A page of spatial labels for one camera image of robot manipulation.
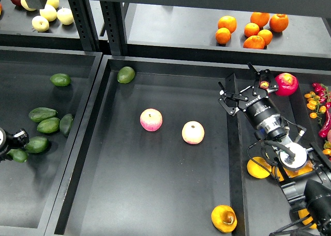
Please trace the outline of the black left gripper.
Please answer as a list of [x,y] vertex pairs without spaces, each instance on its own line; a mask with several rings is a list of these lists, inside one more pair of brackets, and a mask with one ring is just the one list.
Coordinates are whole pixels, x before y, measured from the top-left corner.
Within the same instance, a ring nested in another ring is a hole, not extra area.
[[15,147],[24,147],[29,143],[29,134],[25,129],[19,129],[15,134],[10,134],[1,128],[1,162],[12,161],[13,157],[8,152]]

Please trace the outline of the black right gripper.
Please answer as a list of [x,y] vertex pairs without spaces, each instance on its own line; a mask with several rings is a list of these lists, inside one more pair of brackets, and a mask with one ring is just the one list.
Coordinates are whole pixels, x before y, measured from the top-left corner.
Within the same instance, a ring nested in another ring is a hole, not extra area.
[[[229,93],[223,84],[220,87],[219,104],[230,115],[243,112],[254,129],[278,129],[280,128],[280,113],[276,109],[268,93],[276,92],[278,84],[269,69],[257,70],[252,63],[247,66],[255,74],[253,86],[248,86],[240,93]],[[261,81],[269,82],[269,89],[259,87]]]

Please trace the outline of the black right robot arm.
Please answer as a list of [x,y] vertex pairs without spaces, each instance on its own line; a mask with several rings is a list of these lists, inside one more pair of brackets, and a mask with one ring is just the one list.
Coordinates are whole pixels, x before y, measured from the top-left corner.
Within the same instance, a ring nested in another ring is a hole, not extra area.
[[247,149],[260,146],[260,156],[270,168],[257,163],[272,176],[285,195],[292,211],[307,210],[300,221],[311,219],[320,235],[330,235],[330,161],[316,143],[303,146],[301,138],[307,129],[281,115],[270,95],[279,85],[269,69],[248,68],[254,83],[241,91],[236,77],[229,84],[219,84],[218,102],[230,115],[242,112],[254,128],[256,142]]

